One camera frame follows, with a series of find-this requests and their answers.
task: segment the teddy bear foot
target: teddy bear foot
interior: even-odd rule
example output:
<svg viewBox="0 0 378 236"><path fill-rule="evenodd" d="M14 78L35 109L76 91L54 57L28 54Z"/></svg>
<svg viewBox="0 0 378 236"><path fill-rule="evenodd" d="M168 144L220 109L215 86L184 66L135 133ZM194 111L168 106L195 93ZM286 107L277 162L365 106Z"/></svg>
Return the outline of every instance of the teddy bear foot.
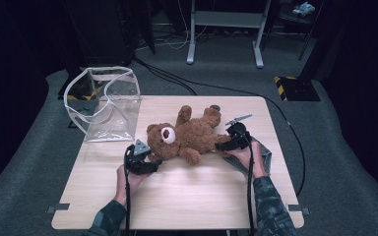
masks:
<svg viewBox="0 0 378 236"><path fill-rule="evenodd" d="M212 105L210 108L213 108L216 111L221 111L221 108L218 105Z"/></svg>

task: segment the teddy bear head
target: teddy bear head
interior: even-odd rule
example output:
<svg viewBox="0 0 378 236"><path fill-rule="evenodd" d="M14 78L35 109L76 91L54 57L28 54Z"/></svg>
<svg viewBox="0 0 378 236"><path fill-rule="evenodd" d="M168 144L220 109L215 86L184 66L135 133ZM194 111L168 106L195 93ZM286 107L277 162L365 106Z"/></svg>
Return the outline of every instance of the teddy bear head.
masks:
<svg viewBox="0 0 378 236"><path fill-rule="evenodd" d="M148 144L152 152L149 159L169 159L179 152L179 141L176 140L175 127L169 123L153 124L147 128Z"/></svg>

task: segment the hand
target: hand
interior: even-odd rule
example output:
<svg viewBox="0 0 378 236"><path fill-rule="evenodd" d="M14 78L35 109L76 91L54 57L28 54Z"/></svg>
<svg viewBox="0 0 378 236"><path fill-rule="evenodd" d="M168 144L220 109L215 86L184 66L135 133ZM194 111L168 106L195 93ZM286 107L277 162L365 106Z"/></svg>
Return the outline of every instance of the hand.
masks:
<svg viewBox="0 0 378 236"><path fill-rule="evenodd" d="M251 142L251 148L253 150L253 179L257 179L262 176L267 176L264 163L263 163L263 157L262 152L260 151L260 144L257 141ZM237 157L240 162L246 167L249 168L250 165L250 147L246 147L245 149L235 149L235 150L229 150L227 153L234 155Z"/></svg>
<svg viewBox="0 0 378 236"><path fill-rule="evenodd" d="M135 192L137 192L140 184L145 180L147 177L151 176L153 173L150 174L142 174L137 175L132 172L128 174L128 183L130 184L130 196L133 196ZM121 203L123 206L127 204L127 190L125 188L125 172L124 172L124 165L120 165L116 170L116 194L113 198L117 202Z"/></svg>

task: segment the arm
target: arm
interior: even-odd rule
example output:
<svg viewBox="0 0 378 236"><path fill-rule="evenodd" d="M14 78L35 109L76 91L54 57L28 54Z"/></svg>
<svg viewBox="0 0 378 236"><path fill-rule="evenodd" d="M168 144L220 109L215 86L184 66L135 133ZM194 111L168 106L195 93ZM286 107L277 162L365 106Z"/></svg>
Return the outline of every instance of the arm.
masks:
<svg viewBox="0 0 378 236"><path fill-rule="evenodd" d="M128 174L131 196L139 188L140 184L151 174L136 175ZM110 236L116 235L119 225L126 214L125 205L127 203L127 192L125 189L124 165L116 170L116 194L113 200L102 208L94 217L94 222L85 236Z"/></svg>
<svg viewBox="0 0 378 236"><path fill-rule="evenodd" d="M281 195L265 171L259 143L253 141L251 146L254 158L253 187L259 235L297 235ZM228 153L235 155L248 169L251 157L249 147L231 150Z"/></svg>

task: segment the teddy bear snout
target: teddy bear snout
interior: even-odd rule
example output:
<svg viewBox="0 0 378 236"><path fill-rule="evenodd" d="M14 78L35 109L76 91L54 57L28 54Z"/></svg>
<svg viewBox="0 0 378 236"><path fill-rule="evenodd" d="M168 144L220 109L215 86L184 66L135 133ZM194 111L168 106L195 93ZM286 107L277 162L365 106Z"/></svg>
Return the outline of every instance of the teddy bear snout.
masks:
<svg viewBox="0 0 378 236"><path fill-rule="evenodd" d="M176 134L172 128L164 127L161 129L161 138L165 143L170 145L176 140Z"/></svg>

